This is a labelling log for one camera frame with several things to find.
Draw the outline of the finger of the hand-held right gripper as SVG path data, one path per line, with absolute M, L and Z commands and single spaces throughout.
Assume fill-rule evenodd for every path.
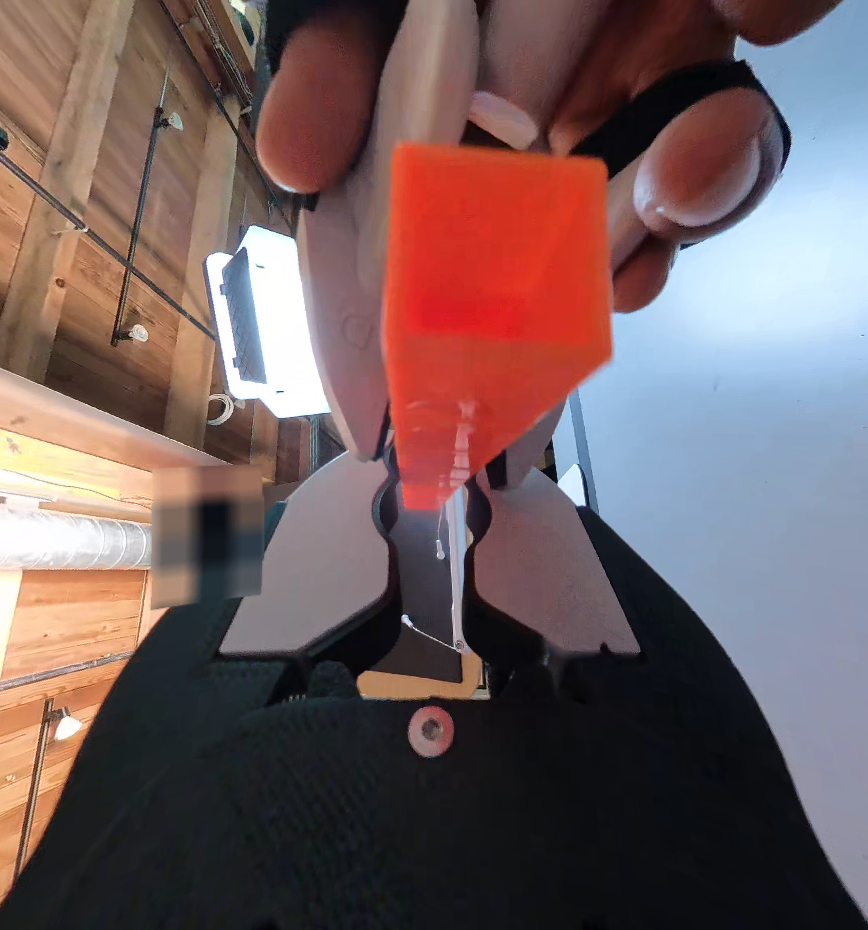
M 347 178 L 304 209 L 296 235 L 317 372 L 347 451 L 380 457 L 388 387 L 381 346 L 381 259 L 360 270 L 361 245 L 377 245 L 387 215 L 387 168 L 367 149 Z
M 565 406 L 565 400 L 557 404 L 523 436 L 488 463 L 487 482 L 492 491 L 510 491 L 521 486 L 535 463 L 544 455 Z

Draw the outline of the black light stand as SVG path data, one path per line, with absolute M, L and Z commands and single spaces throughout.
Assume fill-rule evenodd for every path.
M 584 483 L 586 486 L 587 506 L 592 512 L 598 514 L 599 501 L 596 489 L 592 463 L 589 454 L 589 438 L 586 427 L 586 420 L 581 402 L 579 389 L 575 389 L 567 399 L 571 431 L 573 434 L 573 443 L 576 453 L 576 461 L 582 471 Z

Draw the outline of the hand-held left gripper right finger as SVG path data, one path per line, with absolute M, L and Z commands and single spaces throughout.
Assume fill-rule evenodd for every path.
M 472 552 L 488 607 L 538 634 L 556 655 L 638 655 L 640 647 L 576 505 L 542 471 L 486 489 L 489 526 Z

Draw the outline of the long orange block stick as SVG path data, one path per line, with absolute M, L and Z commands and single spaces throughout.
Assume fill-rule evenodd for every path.
M 603 160 L 394 150 L 382 311 L 410 510 L 435 511 L 612 357 Z

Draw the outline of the black board with wooden rim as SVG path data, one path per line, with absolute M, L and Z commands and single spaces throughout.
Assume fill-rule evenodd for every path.
M 481 660 L 459 652 L 453 628 L 451 563 L 438 559 L 437 543 L 448 552 L 444 518 L 435 511 L 406 510 L 398 494 L 392 530 L 402 587 L 399 639 L 386 657 L 358 679 L 365 698 L 472 698 L 483 682 Z

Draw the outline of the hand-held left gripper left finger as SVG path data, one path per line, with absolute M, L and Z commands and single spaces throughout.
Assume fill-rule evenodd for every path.
M 289 496 L 265 549 L 262 590 L 242 599 L 223 655 L 298 652 L 381 600 L 389 550 L 372 506 L 388 478 L 383 460 L 345 453 Z

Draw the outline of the person's right hand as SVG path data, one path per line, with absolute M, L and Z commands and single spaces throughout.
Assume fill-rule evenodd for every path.
M 377 88 L 406 2 L 267 2 L 270 86 L 256 130 L 265 173 L 290 192 L 335 186 L 367 141 Z M 554 155 L 568 156 L 659 79 L 730 60 L 739 38 L 776 46 L 809 30 L 839 2 L 581 2 L 589 31 L 564 58 L 538 121 Z M 730 88 L 677 115 L 638 162 L 632 206 L 617 221 L 644 235 L 614 273 L 614 308 L 659 296 L 684 239 L 729 229 L 778 180 L 787 143 L 773 104 Z

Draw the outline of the studio softbox light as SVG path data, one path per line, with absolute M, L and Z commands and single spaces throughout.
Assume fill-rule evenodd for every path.
M 295 240 L 253 225 L 234 254 L 215 252 L 203 267 L 230 393 L 278 419 L 329 414 Z

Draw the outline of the silver ventilation duct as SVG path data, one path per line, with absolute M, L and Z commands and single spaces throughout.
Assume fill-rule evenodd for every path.
M 148 570 L 151 528 L 0 504 L 0 571 Z

